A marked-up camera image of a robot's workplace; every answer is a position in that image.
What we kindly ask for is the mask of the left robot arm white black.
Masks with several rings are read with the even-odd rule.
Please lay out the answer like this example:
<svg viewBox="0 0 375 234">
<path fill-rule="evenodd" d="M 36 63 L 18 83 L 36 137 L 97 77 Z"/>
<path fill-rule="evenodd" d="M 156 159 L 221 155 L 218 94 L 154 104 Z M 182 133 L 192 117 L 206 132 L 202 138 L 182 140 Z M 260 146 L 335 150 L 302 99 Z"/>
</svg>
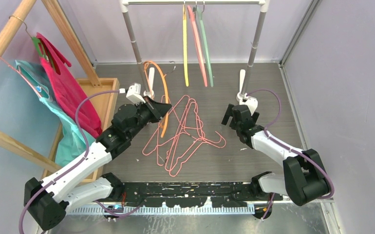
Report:
<svg viewBox="0 0 375 234">
<path fill-rule="evenodd" d="M 66 213 L 100 199 L 118 201 L 124 184 L 113 174 L 103 174 L 92 183 L 80 185 L 95 169 L 111 162 L 131 145 L 131 140 L 149 123 L 157 123 L 172 108 L 145 96 L 139 104 L 123 104 L 114 114 L 112 124 L 82 155 L 41 181 L 31 178 L 24 188 L 24 209 L 19 219 L 29 213 L 43 231 L 57 226 Z"/>
</svg>

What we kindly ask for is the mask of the thick pink plastic hanger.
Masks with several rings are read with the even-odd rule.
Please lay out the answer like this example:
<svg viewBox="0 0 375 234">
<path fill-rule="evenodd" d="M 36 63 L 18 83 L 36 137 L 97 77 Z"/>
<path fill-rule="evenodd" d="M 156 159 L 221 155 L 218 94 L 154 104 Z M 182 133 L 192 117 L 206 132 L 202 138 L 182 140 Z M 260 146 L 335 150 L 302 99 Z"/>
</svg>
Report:
<svg viewBox="0 0 375 234">
<path fill-rule="evenodd" d="M 207 82 L 207 77 L 206 77 L 204 56 L 203 56 L 203 52 L 202 52 L 202 47 L 201 47 L 201 42 L 200 42 L 200 37 L 199 37 L 198 26 L 197 26 L 197 23 L 196 23 L 195 14 L 194 14 L 193 9 L 190 5 L 187 6 L 187 10 L 188 10 L 188 15 L 189 15 L 189 19 L 190 19 L 190 24 L 191 24 L 192 31 L 193 31 L 198 64 L 199 64 L 199 67 L 200 67 L 200 71 L 201 71 L 201 75 L 202 75 L 202 78 L 203 78 L 204 86 L 207 87 L 208 82 Z"/>
</svg>

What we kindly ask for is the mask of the orange plastic hanger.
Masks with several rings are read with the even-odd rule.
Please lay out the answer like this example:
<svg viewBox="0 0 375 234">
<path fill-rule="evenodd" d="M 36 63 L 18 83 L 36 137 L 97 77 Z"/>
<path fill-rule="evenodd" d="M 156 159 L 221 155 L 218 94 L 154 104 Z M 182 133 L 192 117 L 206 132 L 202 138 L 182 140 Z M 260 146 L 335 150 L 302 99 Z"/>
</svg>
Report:
<svg viewBox="0 0 375 234">
<path fill-rule="evenodd" d="M 170 104 L 169 90 L 168 90 L 168 86 L 167 86 L 167 82 L 166 82 L 166 75 L 163 73 L 163 71 L 160 68 L 160 66 L 157 63 L 155 63 L 155 62 L 153 62 L 151 60 L 143 62 L 144 73 L 145 73 L 145 76 L 146 76 L 146 80 L 147 81 L 149 80 L 147 69 L 149 68 L 150 65 L 153 65 L 158 70 L 158 72 L 160 74 L 160 77 L 161 77 L 161 80 L 162 80 L 163 88 L 164 88 L 165 103 L 166 104 Z M 164 135 L 165 135 L 165 133 L 166 133 L 166 131 L 167 131 L 168 121 L 169 121 L 169 114 L 166 114 L 165 117 L 164 117 L 164 120 L 162 121 L 163 126 L 162 126 L 162 132 L 160 134 L 160 138 L 163 138 Z"/>
</svg>

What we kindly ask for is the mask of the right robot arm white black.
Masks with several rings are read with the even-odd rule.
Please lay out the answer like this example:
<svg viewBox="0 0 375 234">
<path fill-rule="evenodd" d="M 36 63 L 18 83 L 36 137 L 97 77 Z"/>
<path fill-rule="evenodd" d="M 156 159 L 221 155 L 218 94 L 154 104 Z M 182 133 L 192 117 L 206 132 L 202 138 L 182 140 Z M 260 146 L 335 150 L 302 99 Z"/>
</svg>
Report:
<svg viewBox="0 0 375 234">
<path fill-rule="evenodd" d="M 267 171 L 252 177 L 249 188 L 253 197 L 264 200 L 269 194 L 285 195 L 302 206 L 332 196 L 335 189 L 319 153 L 294 148 L 278 139 L 256 123 L 258 117 L 259 113 L 251 112 L 247 105 L 229 104 L 222 120 L 223 125 L 236 131 L 243 144 L 270 157 L 283 169 L 282 175 Z"/>
</svg>

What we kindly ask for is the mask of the yellow plastic hanger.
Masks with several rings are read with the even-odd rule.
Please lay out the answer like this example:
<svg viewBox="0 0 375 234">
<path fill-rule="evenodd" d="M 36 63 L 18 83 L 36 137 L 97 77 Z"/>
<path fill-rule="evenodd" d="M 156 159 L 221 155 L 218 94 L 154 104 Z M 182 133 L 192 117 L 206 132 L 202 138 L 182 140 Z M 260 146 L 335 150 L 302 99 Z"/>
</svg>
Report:
<svg viewBox="0 0 375 234">
<path fill-rule="evenodd" d="M 187 42 L 187 14 L 186 5 L 183 4 L 183 66 L 184 66 L 184 79 L 186 87 L 189 87 L 188 79 L 188 42 Z"/>
</svg>

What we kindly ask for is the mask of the mint green plastic hanger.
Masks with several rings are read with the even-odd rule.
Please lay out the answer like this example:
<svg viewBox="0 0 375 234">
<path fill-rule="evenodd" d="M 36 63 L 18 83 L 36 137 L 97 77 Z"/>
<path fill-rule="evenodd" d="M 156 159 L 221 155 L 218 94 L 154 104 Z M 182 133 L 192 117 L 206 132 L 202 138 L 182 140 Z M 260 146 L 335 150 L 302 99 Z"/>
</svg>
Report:
<svg viewBox="0 0 375 234">
<path fill-rule="evenodd" d="M 195 8 L 196 8 L 195 13 L 197 14 L 197 19 L 199 21 L 200 30 L 201 30 L 200 36 L 201 36 L 201 42 L 202 42 L 202 49 L 203 49 L 203 53 L 204 53 L 204 56 L 205 56 L 206 68 L 207 68 L 207 71 L 208 71 L 209 83 L 210 83 L 210 86 L 213 87 L 214 86 L 213 72 L 212 72 L 212 67 L 211 67 L 211 60 L 210 60 L 208 42 L 207 42 L 207 38 L 206 38 L 205 24 L 204 24 L 204 21 L 203 21 L 203 13 L 205 11 L 205 1 L 203 1 L 202 11 L 199 10 L 198 6 L 196 6 Z"/>
</svg>

